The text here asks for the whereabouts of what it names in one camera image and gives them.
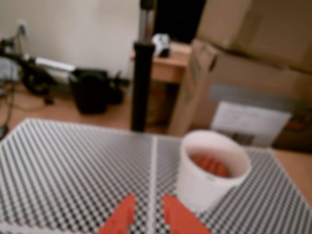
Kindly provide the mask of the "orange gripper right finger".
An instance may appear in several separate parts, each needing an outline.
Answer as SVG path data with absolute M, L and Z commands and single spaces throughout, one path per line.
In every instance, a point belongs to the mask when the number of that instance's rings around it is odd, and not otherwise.
M 164 222 L 171 234 L 210 234 L 211 231 L 177 198 L 164 195 Z

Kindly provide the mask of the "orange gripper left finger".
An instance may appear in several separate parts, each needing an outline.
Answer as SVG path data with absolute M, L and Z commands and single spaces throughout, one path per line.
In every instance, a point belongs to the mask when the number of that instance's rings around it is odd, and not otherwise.
M 136 197 L 127 195 L 99 228 L 98 234 L 127 234 L 135 218 Z

